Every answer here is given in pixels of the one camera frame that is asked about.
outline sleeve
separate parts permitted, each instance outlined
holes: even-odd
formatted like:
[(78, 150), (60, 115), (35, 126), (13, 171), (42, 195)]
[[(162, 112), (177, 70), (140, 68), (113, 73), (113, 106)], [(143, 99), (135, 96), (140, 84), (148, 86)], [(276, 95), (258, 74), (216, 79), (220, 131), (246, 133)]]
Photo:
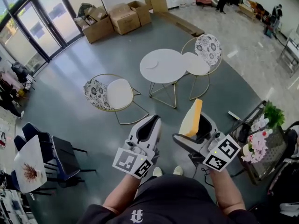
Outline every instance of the sleeve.
[(77, 224), (104, 224), (116, 217), (116, 214), (105, 207), (90, 205)]
[(236, 224), (257, 224), (256, 217), (246, 210), (234, 210), (228, 217)]

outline white logo on shirt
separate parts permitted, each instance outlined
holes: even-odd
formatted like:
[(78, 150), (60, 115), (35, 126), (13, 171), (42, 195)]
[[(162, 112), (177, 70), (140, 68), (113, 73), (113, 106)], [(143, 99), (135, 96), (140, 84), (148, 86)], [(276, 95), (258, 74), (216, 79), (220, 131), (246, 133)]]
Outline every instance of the white logo on shirt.
[(142, 220), (143, 220), (143, 218), (142, 218), (142, 210), (138, 210), (138, 211), (134, 210), (132, 212), (131, 221), (133, 223), (140, 223), (140, 222), (142, 222)]

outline black t-shirt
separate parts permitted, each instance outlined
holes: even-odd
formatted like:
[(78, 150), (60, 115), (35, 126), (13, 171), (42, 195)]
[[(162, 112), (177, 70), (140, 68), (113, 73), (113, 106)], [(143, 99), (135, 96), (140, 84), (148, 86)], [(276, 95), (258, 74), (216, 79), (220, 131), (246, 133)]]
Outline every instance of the black t-shirt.
[(119, 216), (99, 206), (88, 207), (78, 224), (257, 224), (253, 214), (235, 210), (225, 216), (198, 181), (163, 175), (145, 182), (133, 203)]

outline white tile floor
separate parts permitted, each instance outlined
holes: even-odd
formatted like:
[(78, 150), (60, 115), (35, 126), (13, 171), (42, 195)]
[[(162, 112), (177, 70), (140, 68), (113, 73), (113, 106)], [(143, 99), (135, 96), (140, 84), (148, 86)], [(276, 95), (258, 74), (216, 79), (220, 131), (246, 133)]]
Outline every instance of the white tile floor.
[(284, 47), (275, 38), (270, 39), (263, 34), (262, 23), (252, 21), (237, 10), (235, 5), (225, 6), (227, 14), (220, 14), (213, 7), (191, 6), (170, 12), (203, 29), (205, 33), (215, 35), (222, 44), (225, 61), (261, 99), (270, 99), (285, 112), (283, 128), (287, 128), (299, 119), (299, 80), (288, 90), (299, 72), (290, 78), (285, 68), (277, 62)]

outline glass door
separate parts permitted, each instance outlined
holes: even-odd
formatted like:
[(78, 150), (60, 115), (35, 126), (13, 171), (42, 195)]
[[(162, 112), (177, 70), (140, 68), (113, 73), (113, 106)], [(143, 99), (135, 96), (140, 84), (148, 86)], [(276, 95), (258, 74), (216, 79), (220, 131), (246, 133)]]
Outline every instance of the glass door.
[(49, 59), (82, 36), (63, 0), (29, 0), (16, 15)]

